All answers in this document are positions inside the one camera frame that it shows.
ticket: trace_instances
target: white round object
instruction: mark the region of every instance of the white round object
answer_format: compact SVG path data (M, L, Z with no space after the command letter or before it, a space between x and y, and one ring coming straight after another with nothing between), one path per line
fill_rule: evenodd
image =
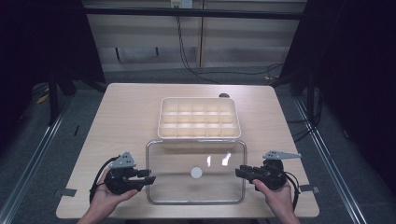
M194 167L191 170L191 176L192 176L192 178L195 178L195 179L198 179L199 177L201 177L202 173L203 173L202 169L199 167Z

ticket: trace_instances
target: ice cube tray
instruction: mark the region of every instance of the ice cube tray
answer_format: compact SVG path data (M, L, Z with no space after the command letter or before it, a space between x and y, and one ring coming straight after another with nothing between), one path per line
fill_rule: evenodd
M164 98L158 135L162 139L236 139L241 135L230 98Z

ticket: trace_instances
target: person's left hand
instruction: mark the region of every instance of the person's left hand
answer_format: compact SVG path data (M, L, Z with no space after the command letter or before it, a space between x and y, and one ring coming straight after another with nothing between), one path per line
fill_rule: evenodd
M98 223L102 221L106 217L110 216L119 203L131 199L138 192L136 189L131 189L121 195L113 194L107 189L106 185L103 184L105 182L107 172L108 169L103 171L103 174L97 183L100 186L96 189L90 208L78 223Z

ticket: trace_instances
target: wooden table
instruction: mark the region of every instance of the wooden table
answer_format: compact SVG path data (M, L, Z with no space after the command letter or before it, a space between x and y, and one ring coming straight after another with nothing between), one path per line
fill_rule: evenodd
M80 218L89 207L89 190L105 161L130 151L137 169L146 167L146 145L158 139L161 101L165 97L218 97L228 93L235 101L241 127L240 139L247 145L247 164L260 166L269 150L297 153L276 93L271 87L197 84L111 84L97 111L90 132L67 184L74 197L63 196L59 218ZM300 185L308 179L300 159L284 161L285 171L297 176ZM298 217L315 217L318 205L312 191L302 192L295 211ZM273 217L264 196L247 184L244 201L224 205L154 205L144 190L121 203L111 217L145 218L254 218Z

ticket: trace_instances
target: human hand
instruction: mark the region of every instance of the human hand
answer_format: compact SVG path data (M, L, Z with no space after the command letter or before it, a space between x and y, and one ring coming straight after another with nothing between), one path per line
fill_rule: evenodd
M282 224L300 223L293 211L291 186L288 181L278 190L270 190L260 180L253 180L256 188L265 195L265 202Z
M103 174L97 183L99 186L93 196L90 208L78 221L79 224L92 224L102 221L106 217L110 216L119 203L131 199L138 192L136 189L131 189L121 195L113 194L107 189L106 185L103 184L105 182L107 172L108 169L103 171Z

